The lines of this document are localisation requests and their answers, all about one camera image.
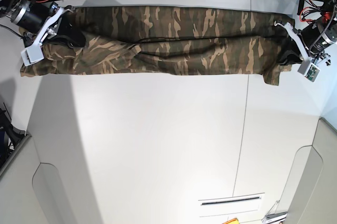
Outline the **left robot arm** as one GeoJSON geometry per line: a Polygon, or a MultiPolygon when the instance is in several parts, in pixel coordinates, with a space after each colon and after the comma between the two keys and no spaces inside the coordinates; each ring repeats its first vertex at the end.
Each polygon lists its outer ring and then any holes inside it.
{"type": "Polygon", "coordinates": [[[299,21],[307,26],[292,31],[300,39],[311,63],[330,66],[331,56],[325,50],[336,44],[336,0],[321,1],[318,5],[313,0],[300,0],[299,21]]]}

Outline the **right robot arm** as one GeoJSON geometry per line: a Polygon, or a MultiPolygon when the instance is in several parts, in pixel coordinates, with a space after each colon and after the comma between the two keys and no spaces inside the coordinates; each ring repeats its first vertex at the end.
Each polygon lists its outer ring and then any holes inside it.
{"type": "Polygon", "coordinates": [[[61,15],[42,34],[41,45],[63,45],[69,48],[84,47],[86,38],[79,28],[71,24],[68,14],[75,12],[73,6],[60,7],[56,2],[49,5],[31,0],[1,0],[1,17],[24,29],[25,46],[32,45],[43,25],[61,10],[61,15]]]}

